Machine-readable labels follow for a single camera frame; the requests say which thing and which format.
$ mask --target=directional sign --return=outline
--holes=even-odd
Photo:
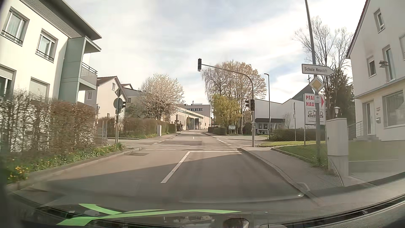
[[[315,104],[320,104],[322,103],[323,99],[319,95],[315,95]]]
[[[305,124],[315,125],[316,124],[316,96],[315,94],[305,93],[304,94],[304,105],[305,105]],[[320,97],[319,103],[319,117],[321,125],[325,125],[325,97],[323,95],[318,95]]]
[[[319,92],[325,86],[325,84],[321,79],[316,77],[309,83],[309,86],[311,86],[316,92]]]
[[[331,68],[319,65],[301,64],[303,74],[317,74],[331,76],[335,73]]]

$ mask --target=window shutter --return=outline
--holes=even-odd
[[[0,67],[0,76],[8,80],[13,80],[13,72],[3,67]]]
[[[29,92],[31,95],[39,99],[44,99],[47,93],[47,86],[44,83],[31,80]]]

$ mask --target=asphalt road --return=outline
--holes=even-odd
[[[251,142],[204,132],[127,140],[143,150],[75,168],[18,194],[40,204],[94,203],[123,210],[242,210],[303,199],[275,170],[237,150]]]

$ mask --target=street lamp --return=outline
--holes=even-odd
[[[217,68],[217,69],[220,69],[220,70],[229,71],[229,72],[233,72],[233,73],[237,73],[237,74],[246,76],[246,77],[249,79],[250,83],[252,84],[252,100],[253,100],[253,102],[254,102],[254,87],[253,87],[253,81],[252,81],[252,79],[251,79],[247,74],[244,74],[244,73],[241,73],[241,72],[237,72],[237,71],[233,71],[233,70],[229,70],[229,69],[225,69],[225,68],[221,68],[221,67],[215,67],[215,66],[210,66],[210,65],[202,64],[202,60],[199,58],[199,59],[198,59],[198,64],[197,64],[197,70],[198,70],[198,72],[201,71],[201,66]],[[253,111],[252,111],[252,147],[254,147],[254,134],[255,134],[255,121],[254,121],[254,110],[253,110]]]
[[[271,114],[270,114],[270,75],[268,73],[264,73],[267,75],[269,79],[269,125],[267,126],[267,130],[269,131],[269,139],[270,139],[270,124],[271,124]]]
[[[336,116],[336,118],[337,118],[337,115],[339,113],[339,109],[340,109],[339,107],[337,107],[337,106],[335,107],[335,116]]]

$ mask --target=lawn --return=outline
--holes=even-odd
[[[316,141],[306,141],[306,144],[315,144]],[[301,145],[304,141],[285,141],[285,142],[265,142],[260,144],[260,146],[287,146],[287,145]]]
[[[366,161],[380,159],[398,159],[405,153],[405,141],[350,141],[349,142],[349,161]],[[289,152],[291,156],[307,161],[316,166],[316,144],[282,146],[278,147],[282,151]],[[320,165],[328,166],[328,149],[326,144],[321,144]]]

